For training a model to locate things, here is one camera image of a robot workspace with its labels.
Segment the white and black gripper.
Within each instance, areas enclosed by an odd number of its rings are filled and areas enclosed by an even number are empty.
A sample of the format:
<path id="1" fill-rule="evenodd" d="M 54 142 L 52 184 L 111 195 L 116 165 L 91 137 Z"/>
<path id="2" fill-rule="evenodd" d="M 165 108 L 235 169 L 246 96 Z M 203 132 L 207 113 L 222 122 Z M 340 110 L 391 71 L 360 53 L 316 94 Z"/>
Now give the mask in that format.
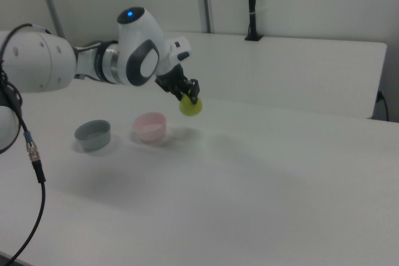
<path id="1" fill-rule="evenodd" d="M 173 93 L 180 102 L 184 93 L 192 104 L 198 102 L 200 86 L 197 79 L 188 80 L 184 75 L 182 61 L 191 54 L 191 46 L 184 36 L 167 39 L 165 41 L 166 55 L 160 59 L 155 70 L 155 82 L 165 92 Z"/>

